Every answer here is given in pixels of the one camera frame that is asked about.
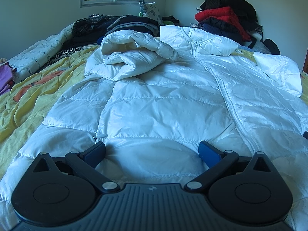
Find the white wall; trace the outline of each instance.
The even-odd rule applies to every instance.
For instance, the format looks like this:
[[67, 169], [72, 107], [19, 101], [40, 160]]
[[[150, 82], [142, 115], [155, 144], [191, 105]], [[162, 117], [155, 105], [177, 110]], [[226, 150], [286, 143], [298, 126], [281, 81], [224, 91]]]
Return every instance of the white wall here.
[[[165, 0], [145, 0], [154, 1], [164, 14]], [[119, 16], [139, 12], [139, 4], [80, 8], [80, 0], [0, 0], [0, 58], [10, 59], [91, 14]]]
[[[194, 15], [205, 0], [166, 0], [166, 15], [181, 25], [196, 23]], [[256, 10], [264, 27], [264, 39], [272, 39], [282, 55], [302, 69], [308, 48], [308, 0], [246, 0]]]

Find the pile of clothes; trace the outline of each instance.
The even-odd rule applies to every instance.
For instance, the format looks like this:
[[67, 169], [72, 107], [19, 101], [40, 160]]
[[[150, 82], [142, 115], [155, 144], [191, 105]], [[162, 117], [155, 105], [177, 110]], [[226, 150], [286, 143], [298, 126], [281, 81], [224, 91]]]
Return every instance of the pile of clothes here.
[[205, 0], [200, 8], [195, 15], [199, 24], [191, 24], [193, 28], [228, 37], [248, 51], [280, 54], [272, 40], [263, 41], [262, 26], [258, 24], [254, 7], [247, 1]]
[[0, 59], [0, 95], [9, 92], [15, 84], [13, 78], [16, 69], [9, 65], [7, 59]]
[[91, 15], [76, 21], [73, 25], [73, 38], [63, 44], [61, 50], [101, 44], [102, 39], [112, 32], [132, 29], [137, 32], [149, 33], [154, 37], [159, 35], [158, 22], [146, 17], [138, 16], [107, 16]]

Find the window frame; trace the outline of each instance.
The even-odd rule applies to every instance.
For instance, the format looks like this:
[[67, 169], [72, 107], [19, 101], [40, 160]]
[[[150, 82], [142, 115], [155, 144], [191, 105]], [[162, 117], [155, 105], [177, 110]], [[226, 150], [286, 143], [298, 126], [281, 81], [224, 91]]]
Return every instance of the window frame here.
[[101, 6], [101, 5], [138, 5], [144, 0], [80, 0], [80, 7]]

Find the pillow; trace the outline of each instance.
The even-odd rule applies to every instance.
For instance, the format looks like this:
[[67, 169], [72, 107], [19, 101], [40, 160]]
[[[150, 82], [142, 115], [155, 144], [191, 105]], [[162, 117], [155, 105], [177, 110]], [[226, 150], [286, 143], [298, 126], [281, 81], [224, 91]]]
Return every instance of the pillow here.
[[158, 22], [159, 26], [163, 26], [163, 19], [161, 18], [161, 14], [156, 6], [156, 2], [153, 3], [144, 3], [139, 2], [142, 16], [148, 17]]

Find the red jacket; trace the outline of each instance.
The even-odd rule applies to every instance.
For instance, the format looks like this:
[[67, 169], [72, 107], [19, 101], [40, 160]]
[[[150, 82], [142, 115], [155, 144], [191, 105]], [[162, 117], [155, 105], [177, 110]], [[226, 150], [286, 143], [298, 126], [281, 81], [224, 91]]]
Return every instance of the red jacket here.
[[214, 9], [206, 9], [201, 11], [195, 15], [195, 19], [198, 22], [201, 22], [209, 17], [215, 17], [218, 20], [225, 21], [229, 24], [235, 26], [239, 33], [241, 34], [244, 41], [250, 41], [250, 35], [244, 30], [242, 25], [238, 21], [238, 17], [234, 13], [231, 7], [222, 7], [222, 8], [214, 8]]

